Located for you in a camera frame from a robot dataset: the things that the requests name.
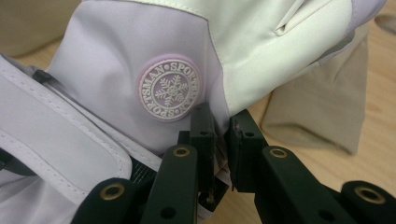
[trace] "screw hole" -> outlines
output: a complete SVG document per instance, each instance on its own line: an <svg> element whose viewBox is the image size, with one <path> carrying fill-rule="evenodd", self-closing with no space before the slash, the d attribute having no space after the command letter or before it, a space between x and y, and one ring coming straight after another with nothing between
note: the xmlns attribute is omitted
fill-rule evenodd
<svg viewBox="0 0 396 224"><path fill-rule="evenodd" d="M161 210L161 217L171 219L176 215L176 210L173 207L165 207Z"/></svg>
<svg viewBox="0 0 396 224"><path fill-rule="evenodd" d="M326 220L326 221L330 221L330 222L335 221L334 215L333 215L331 212L329 212L329 211L326 211L326 210L319 210L319 211L318 211L318 214L319 214L319 216L320 216L321 218L323 218L323 219Z"/></svg>

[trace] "pink logo patch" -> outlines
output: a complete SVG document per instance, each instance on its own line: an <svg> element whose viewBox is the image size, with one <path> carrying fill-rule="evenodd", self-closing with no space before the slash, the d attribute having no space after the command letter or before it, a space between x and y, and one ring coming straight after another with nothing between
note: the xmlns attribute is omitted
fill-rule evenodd
<svg viewBox="0 0 396 224"><path fill-rule="evenodd" d="M139 97L156 119L181 119L195 105L201 80L194 66L184 59L161 60L142 75Z"/></svg>

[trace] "brand logo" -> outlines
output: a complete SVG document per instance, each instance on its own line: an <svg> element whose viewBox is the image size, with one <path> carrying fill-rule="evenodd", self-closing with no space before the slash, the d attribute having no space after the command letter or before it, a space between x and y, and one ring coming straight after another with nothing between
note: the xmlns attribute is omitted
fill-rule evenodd
<svg viewBox="0 0 396 224"><path fill-rule="evenodd" d="M162 60L152 65L140 80L143 107L156 119L181 119L199 97L201 80L191 63L181 59Z"/></svg>

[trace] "wooden table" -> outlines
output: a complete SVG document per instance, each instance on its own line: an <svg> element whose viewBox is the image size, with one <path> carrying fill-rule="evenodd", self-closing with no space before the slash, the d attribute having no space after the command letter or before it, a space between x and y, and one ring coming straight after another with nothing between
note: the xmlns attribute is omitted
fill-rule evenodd
<svg viewBox="0 0 396 224"><path fill-rule="evenodd" d="M381 13L396 15L396 1L388 1ZM349 180L364 180L396 195L396 35L369 22L369 70L366 118L359 152L350 156L335 148L307 148L288 145L267 137L270 145L291 149L324 185L339 190ZM46 68L60 40L17 58L24 64ZM269 97L249 108L259 123ZM229 191L206 223L261 223L252 194Z"/></svg>

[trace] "beige fabric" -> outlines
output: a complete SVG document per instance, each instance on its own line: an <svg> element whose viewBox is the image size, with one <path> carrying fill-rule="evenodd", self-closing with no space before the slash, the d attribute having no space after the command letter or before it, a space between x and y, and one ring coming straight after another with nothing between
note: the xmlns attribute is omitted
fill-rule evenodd
<svg viewBox="0 0 396 224"><path fill-rule="evenodd" d="M61 37L80 1L0 1L0 52L17 56Z"/></svg>
<svg viewBox="0 0 396 224"><path fill-rule="evenodd" d="M297 146L356 153L364 120L367 35L367 27L359 28L349 49L275 89L263 130Z"/></svg>

